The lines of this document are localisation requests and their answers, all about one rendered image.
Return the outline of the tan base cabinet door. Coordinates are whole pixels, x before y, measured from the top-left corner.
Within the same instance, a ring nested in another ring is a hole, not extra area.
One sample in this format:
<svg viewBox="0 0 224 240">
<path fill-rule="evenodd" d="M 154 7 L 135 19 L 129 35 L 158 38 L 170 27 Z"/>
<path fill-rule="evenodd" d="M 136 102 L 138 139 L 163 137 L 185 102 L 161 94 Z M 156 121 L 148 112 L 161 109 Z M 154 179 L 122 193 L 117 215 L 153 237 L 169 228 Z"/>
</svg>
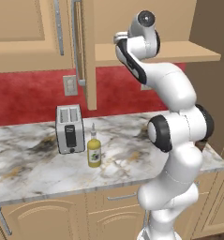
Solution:
<svg viewBox="0 0 224 240">
<path fill-rule="evenodd" d="M 88 240 L 84 195 L 1 206 L 7 240 Z"/>
<path fill-rule="evenodd" d="M 137 207 L 88 215 L 89 240 L 137 240 L 144 212 Z"/>
</svg>

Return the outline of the tan open wall cabinet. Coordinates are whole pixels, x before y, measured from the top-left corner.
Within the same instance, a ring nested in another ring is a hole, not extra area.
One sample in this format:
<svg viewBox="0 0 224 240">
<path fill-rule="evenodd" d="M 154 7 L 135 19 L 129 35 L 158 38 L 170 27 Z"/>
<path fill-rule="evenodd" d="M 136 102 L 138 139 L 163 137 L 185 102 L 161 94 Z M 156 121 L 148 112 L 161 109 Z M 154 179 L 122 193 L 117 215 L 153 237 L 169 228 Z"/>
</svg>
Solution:
<svg viewBox="0 0 224 240">
<path fill-rule="evenodd" d="M 155 14 L 161 41 L 158 56 L 146 62 L 218 61 L 219 53 L 189 40 L 196 5 L 197 0 L 94 0 L 96 66 L 121 66 L 113 36 L 126 31 L 141 10 Z"/>
</svg>

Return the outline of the tan closed wall cabinet door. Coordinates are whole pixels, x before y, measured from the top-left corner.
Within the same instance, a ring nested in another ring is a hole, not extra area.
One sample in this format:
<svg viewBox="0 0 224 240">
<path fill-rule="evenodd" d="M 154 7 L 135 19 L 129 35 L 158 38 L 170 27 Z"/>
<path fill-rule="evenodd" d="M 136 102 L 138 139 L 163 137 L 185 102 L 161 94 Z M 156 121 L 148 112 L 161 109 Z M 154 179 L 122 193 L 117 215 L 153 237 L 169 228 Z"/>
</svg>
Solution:
<svg viewBox="0 0 224 240">
<path fill-rule="evenodd" d="M 69 0 L 59 0 L 60 55 L 53 0 L 0 0 L 0 73 L 74 67 Z"/>
</svg>

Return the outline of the tan drawer front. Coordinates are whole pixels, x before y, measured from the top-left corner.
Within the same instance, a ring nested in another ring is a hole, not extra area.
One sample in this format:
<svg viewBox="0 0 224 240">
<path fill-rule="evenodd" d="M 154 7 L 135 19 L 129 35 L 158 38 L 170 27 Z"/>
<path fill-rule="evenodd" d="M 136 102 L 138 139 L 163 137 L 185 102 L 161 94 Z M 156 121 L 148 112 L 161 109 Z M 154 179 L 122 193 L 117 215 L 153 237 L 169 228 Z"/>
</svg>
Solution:
<svg viewBox="0 0 224 240">
<path fill-rule="evenodd" d="M 139 185 L 135 185 L 86 193 L 88 212 L 93 213 L 137 204 L 138 188 Z"/>
</svg>

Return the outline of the tan tall side cabinet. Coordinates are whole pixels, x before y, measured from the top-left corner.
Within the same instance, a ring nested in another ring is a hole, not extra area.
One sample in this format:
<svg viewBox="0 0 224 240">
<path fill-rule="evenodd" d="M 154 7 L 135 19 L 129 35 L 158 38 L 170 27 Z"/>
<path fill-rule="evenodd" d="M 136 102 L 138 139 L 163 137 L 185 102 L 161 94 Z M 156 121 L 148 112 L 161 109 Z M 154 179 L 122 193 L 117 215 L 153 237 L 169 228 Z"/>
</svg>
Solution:
<svg viewBox="0 0 224 240">
<path fill-rule="evenodd" d="M 189 38 L 208 50 L 219 53 L 215 62 L 187 64 L 186 74 L 198 102 L 212 115 L 215 130 L 209 144 L 224 156 L 224 0 L 198 0 Z"/>
</svg>

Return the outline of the silver toaster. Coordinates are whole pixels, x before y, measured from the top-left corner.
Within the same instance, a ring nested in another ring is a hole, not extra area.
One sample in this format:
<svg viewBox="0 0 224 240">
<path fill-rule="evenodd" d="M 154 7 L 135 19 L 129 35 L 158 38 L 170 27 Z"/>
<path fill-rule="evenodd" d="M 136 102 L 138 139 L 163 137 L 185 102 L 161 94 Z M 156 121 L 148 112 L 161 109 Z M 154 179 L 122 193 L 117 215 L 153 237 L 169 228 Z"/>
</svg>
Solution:
<svg viewBox="0 0 224 240">
<path fill-rule="evenodd" d="M 60 154 L 85 150 L 84 127 L 79 104 L 56 107 L 55 132 Z"/>
</svg>

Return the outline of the yellow condiment bottle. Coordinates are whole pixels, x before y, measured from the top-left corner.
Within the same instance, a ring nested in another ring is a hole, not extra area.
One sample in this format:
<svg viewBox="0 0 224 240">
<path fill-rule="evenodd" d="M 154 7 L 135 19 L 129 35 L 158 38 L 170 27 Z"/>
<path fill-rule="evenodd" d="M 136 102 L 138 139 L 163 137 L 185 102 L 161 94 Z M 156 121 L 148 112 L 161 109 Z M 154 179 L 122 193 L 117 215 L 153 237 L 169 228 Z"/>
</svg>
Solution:
<svg viewBox="0 0 224 240">
<path fill-rule="evenodd" d="M 97 139 L 95 125 L 92 125 L 91 140 L 87 143 L 87 159 L 91 168 L 101 165 L 101 142 Z"/>
</svg>

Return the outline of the tan corner base cabinet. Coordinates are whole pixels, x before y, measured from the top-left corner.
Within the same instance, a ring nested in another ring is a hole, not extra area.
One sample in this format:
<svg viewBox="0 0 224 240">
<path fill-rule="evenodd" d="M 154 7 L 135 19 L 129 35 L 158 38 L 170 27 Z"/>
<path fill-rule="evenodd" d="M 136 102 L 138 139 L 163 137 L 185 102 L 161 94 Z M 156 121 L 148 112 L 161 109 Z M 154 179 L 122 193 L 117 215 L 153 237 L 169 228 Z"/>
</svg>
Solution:
<svg viewBox="0 0 224 240">
<path fill-rule="evenodd" d="M 203 172 L 196 182 L 199 200 L 175 222 L 174 229 L 183 240 L 224 233 L 224 169 Z"/>
</svg>

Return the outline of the tan open wall cabinet door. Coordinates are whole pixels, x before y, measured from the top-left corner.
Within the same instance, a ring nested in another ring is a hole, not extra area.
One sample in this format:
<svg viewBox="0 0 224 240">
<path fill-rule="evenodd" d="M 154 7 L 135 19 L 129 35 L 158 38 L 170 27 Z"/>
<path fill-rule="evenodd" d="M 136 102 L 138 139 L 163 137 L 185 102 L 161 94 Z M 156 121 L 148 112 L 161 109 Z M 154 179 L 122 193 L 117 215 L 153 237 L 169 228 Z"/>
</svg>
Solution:
<svg viewBox="0 0 224 240">
<path fill-rule="evenodd" d="M 94 0 L 82 0 L 82 33 L 87 109 L 94 111 L 97 108 Z"/>
</svg>

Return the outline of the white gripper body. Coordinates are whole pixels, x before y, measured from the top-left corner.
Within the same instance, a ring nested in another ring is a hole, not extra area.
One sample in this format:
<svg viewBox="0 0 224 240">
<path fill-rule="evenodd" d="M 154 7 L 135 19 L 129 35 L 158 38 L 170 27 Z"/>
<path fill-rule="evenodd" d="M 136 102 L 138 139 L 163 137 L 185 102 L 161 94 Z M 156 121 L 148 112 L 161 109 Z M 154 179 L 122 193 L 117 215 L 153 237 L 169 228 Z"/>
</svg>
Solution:
<svg viewBox="0 0 224 240">
<path fill-rule="evenodd" d="M 123 39 L 123 38 L 128 38 L 128 33 L 127 32 L 117 32 L 113 36 L 113 42 L 117 43 L 120 39 Z"/>
</svg>

